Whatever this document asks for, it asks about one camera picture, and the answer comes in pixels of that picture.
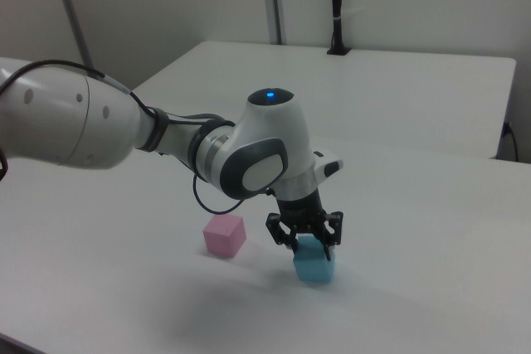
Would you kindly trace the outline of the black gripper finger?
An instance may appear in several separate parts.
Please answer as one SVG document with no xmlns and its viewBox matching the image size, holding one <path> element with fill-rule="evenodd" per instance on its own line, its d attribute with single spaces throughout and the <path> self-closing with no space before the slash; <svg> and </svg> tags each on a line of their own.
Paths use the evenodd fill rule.
<svg viewBox="0 0 531 354">
<path fill-rule="evenodd" d="M 265 226 L 277 245 L 284 245 L 294 253 L 297 252 L 299 231 L 296 225 L 287 225 L 282 221 L 281 214 L 270 213 L 266 218 Z"/>
<path fill-rule="evenodd" d="M 343 212 L 326 213 L 321 211 L 317 218 L 314 236 L 322 244 L 327 261 L 332 260 L 331 249 L 341 244 Z"/>
</svg>

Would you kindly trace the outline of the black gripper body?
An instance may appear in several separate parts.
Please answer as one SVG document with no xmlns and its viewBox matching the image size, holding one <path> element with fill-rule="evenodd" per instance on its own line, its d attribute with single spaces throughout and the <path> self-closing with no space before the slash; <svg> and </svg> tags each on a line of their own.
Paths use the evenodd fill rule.
<svg viewBox="0 0 531 354">
<path fill-rule="evenodd" d="M 300 234 L 323 234 L 326 230 L 326 212 L 318 189 L 298 200 L 278 200 L 277 205 L 281 222 L 290 230 Z"/>
</svg>

